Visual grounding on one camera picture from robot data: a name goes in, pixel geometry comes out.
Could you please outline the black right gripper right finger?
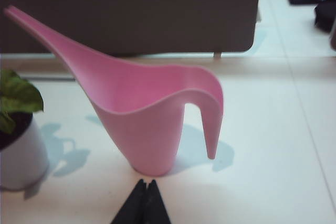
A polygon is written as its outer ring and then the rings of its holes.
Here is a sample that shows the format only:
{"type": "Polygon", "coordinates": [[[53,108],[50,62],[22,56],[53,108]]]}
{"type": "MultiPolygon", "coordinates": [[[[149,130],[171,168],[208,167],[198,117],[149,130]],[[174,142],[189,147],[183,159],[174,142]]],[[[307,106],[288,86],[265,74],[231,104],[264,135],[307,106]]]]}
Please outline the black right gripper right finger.
{"type": "Polygon", "coordinates": [[[147,190],[147,223],[170,223],[156,180],[149,183],[147,190]]]}

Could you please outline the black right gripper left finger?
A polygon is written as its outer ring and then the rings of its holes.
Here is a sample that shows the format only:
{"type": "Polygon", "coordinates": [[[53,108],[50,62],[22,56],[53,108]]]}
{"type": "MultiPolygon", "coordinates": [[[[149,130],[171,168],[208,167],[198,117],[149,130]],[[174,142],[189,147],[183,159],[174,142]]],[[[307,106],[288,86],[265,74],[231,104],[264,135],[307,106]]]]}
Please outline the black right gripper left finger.
{"type": "Polygon", "coordinates": [[[111,223],[140,223],[143,214],[142,204],[145,193],[146,182],[140,179],[111,223]]]}

